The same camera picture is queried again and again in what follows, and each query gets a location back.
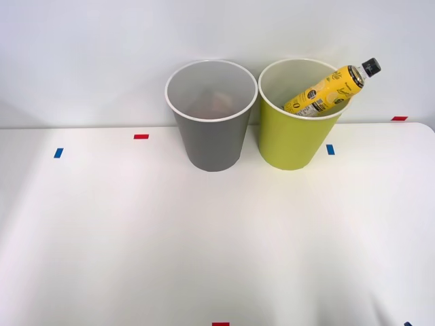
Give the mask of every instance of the gray bin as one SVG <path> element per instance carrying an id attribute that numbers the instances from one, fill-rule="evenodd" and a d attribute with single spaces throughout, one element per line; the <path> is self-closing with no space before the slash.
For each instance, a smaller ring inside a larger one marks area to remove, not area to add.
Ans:
<path id="1" fill-rule="evenodd" d="M 169 78 L 166 100 L 193 165 L 221 171 L 237 162 L 257 94 L 253 75 L 223 60 L 193 62 Z"/>

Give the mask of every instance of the white wall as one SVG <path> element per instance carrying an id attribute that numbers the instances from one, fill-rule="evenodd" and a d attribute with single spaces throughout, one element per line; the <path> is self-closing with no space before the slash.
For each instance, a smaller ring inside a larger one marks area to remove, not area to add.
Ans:
<path id="1" fill-rule="evenodd" d="M 376 57 L 342 122 L 408 115 L 435 126 L 430 0 L 3 0 L 0 128 L 174 124 L 164 84 L 180 65 L 225 58 L 257 77 L 309 57 Z"/>

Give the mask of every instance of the white rim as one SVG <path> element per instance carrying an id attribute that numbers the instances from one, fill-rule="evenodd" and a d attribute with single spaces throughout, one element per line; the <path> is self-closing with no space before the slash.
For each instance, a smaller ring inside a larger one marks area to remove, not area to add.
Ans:
<path id="1" fill-rule="evenodd" d="M 337 70 L 336 67 L 331 66 L 331 65 L 329 65 L 328 63 L 324 63 L 324 62 L 322 62 L 322 61 L 315 60 L 315 59 L 307 59 L 307 58 L 300 58 L 300 59 L 283 59 L 283 60 L 280 60 L 280 61 L 274 62 L 274 63 L 270 64 L 269 66 L 267 66 L 266 68 L 264 68 L 263 72 L 261 72 L 260 78 L 258 78 L 258 85 L 259 85 L 259 90 L 260 90 L 261 97 L 262 97 L 262 98 L 267 102 L 267 104 L 269 104 L 273 109 L 277 110 L 279 113 L 282 113 L 282 114 L 284 114 L 284 115 L 288 115 L 289 117 L 295 117 L 295 118 L 297 118 L 297 119 L 302 119 L 302 120 L 326 120 L 326 119 L 331 119 L 332 117 L 336 117 L 336 116 L 342 114 L 344 111 L 347 110 L 347 108 L 348 108 L 348 107 L 350 106 L 350 104 L 351 104 L 351 100 L 352 100 L 352 98 L 350 99 L 349 103 L 347 103 L 347 105 L 346 105 L 345 107 L 343 107 L 340 111 L 338 111 L 338 112 L 336 112 L 336 113 L 334 113 L 334 114 L 331 114 L 331 115 L 326 115 L 326 116 L 324 116 L 324 117 L 302 117 L 302 116 L 300 116 L 300 115 L 296 115 L 296 114 L 288 113 L 287 111 L 284 111 L 282 108 L 279 108 L 279 107 L 277 107 L 276 105 L 274 105 L 272 102 L 270 102 L 269 99 L 264 95 L 264 93 L 263 93 L 263 89 L 262 89 L 262 86 L 261 86 L 261 81 L 262 81 L 263 75 L 264 75 L 264 74 L 269 70 L 269 68 L 271 68 L 271 67 L 273 67 L 273 66 L 275 66 L 275 65 L 278 65 L 278 64 L 281 63 L 281 62 L 285 62 L 285 61 L 295 61 L 295 60 L 307 60 L 307 61 L 312 61 L 312 62 L 319 63 L 319 64 L 321 64 L 321 65 L 323 65 L 323 66 L 327 66 L 327 67 L 329 67 L 329 68 L 331 68 L 331 69 Z"/>
<path id="2" fill-rule="evenodd" d="M 187 114 L 177 110 L 172 105 L 172 103 L 170 102 L 169 97 L 168 97 L 168 86 L 169 86 L 169 83 L 171 83 L 171 80 L 174 78 L 174 76 L 177 75 L 181 70 L 183 70 L 183 69 L 185 69 L 185 68 L 187 68 L 189 66 L 197 65 L 198 63 L 203 63 L 203 62 L 224 62 L 224 63 L 228 63 L 230 65 L 236 66 L 236 67 L 242 69 L 244 72 L 246 72 L 251 77 L 252 82 L 254 83 L 254 87 L 256 89 L 254 97 L 252 98 L 251 103 L 248 104 L 248 106 L 246 106 L 246 108 L 244 108 L 243 110 L 237 112 L 236 114 L 230 115 L 228 117 L 222 117 L 220 119 L 199 119 L 197 117 L 191 117 L 190 115 L 187 115 Z M 170 76 L 170 78 L 166 82 L 166 86 L 164 87 L 164 97 L 166 98 L 166 102 L 171 107 L 171 109 L 174 110 L 174 112 L 176 112 L 177 114 L 180 114 L 182 117 L 185 117 L 186 119 L 194 120 L 194 121 L 198 121 L 198 122 L 222 122 L 222 121 L 226 121 L 226 120 L 230 120 L 230 119 L 233 119 L 235 117 L 238 117 L 239 115 L 244 114 L 247 110 L 249 110 L 251 108 L 253 103 L 256 101 L 257 96 L 258 96 L 258 85 L 257 85 L 257 81 L 256 81 L 255 77 L 246 68 L 242 67 L 241 65 L 238 65 L 237 63 L 233 63 L 233 62 L 226 61 L 226 60 L 200 60 L 200 61 L 194 61 L 194 62 L 191 62 L 191 63 L 189 63 L 187 65 L 184 65 L 180 69 L 176 70 L 176 72 L 174 72 Z"/>

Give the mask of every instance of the green bin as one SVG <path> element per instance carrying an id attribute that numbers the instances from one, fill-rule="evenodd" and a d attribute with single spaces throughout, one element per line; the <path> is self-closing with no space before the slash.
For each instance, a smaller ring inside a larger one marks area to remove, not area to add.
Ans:
<path id="1" fill-rule="evenodd" d="M 311 59 L 280 60 L 263 70 L 258 80 L 262 96 L 259 148 L 270 165 L 281 170 L 306 166 L 346 110 L 349 101 L 318 117 L 300 117 L 282 109 L 286 102 L 335 70 Z"/>

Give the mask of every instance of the trash bin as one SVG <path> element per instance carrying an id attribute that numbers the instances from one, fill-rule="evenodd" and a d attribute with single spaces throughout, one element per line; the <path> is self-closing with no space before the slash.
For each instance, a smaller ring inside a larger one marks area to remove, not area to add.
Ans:
<path id="1" fill-rule="evenodd" d="M 263 70 L 258 80 L 262 96 L 259 148 L 270 165 L 281 170 L 306 166 L 346 110 L 349 101 L 317 117 L 301 117 L 282 109 L 286 102 L 335 70 L 311 59 L 280 60 Z"/>
<path id="2" fill-rule="evenodd" d="M 257 95 L 253 75 L 225 60 L 193 62 L 172 74 L 165 96 L 193 165 L 221 171 L 237 162 Z"/>

